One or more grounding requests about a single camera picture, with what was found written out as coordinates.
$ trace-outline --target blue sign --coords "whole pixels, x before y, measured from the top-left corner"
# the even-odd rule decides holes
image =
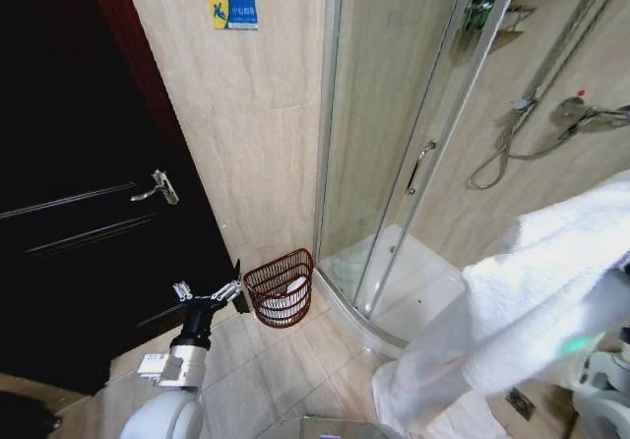
[[[257,29],[256,0],[208,0],[215,29]]]

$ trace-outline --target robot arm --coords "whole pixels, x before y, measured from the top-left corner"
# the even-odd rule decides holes
[[[158,387],[175,389],[138,409],[125,424],[121,439],[199,439],[201,434],[203,410],[198,396],[210,350],[210,326],[214,314],[241,292],[241,285],[230,282],[210,296],[197,297],[185,282],[173,288],[186,306],[181,333],[170,343],[168,353],[145,355],[138,374]]]

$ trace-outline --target dark wooden door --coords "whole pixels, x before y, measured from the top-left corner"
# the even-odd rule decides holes
[[[132,1],[0,1],[0,370],[93,393],[231,262]]]

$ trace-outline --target wire basket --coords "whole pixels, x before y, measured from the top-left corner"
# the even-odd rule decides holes
[[[302,319],[311,305],[313,258],[306,249],[245,274],[258,319],[272,328],[288,328]]]

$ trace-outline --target shower enclosure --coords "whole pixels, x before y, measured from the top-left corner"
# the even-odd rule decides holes
[[[327,0],[317,274],[373,333],[403,346],[518,215],[630,167],[627,1]]]

